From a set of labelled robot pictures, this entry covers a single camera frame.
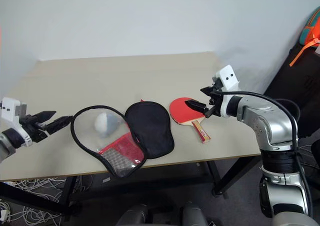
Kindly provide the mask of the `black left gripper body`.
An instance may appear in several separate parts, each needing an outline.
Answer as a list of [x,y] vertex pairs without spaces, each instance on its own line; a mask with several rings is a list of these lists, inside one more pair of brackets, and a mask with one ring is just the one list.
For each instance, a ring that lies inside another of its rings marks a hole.
[[39,143],[40,141],[46,139],[48,136],[42,130],[41,124],[48,121],[47,116],[41,116],[39,114],[35,115],[25,115],[19,118],[19,123],[22,128],[27,132],[33,142]]

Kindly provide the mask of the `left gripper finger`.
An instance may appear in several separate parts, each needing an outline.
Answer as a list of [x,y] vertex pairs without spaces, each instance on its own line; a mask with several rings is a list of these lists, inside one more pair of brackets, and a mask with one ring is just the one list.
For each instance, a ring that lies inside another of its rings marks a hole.
[[56,114],[56,111],[54,110],[46,110],[46,111],[41,111],[35,114],[34,116],[37,118],[38,123],[44,123],[50,120],[55,114]]
[[52,135],[56,133],[57,131],[60,131],[61,129],[67,127],[73,119],[73,116],[61,116],[54,120],[53,122],[46,125],[46,131],[49,135]]

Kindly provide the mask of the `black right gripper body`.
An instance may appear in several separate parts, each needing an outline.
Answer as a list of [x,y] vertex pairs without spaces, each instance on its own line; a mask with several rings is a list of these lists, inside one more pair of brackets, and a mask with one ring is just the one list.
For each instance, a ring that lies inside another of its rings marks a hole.
[[222,92],[223,84],[221,82],[215,82],[211,87],[213,87],[213,96],[209,96],[209,104],[212,105],[210,109],[205,113],[205,117],[209,118],[211,116],[221,116],[221,106],[223,102],[223,95],[220,94]]

